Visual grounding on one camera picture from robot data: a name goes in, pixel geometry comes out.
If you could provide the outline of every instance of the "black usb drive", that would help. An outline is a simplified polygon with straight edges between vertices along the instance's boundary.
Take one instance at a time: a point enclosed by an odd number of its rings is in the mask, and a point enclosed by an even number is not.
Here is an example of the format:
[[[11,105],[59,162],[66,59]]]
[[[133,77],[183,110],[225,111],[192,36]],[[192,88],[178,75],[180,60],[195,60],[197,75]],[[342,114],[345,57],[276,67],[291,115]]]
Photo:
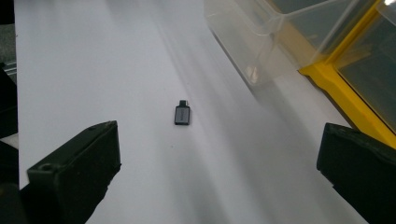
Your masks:
[[[187,101],[180,101],[180,104],[176,107],[175,124],[190,124],[190,107],[188,106]]]

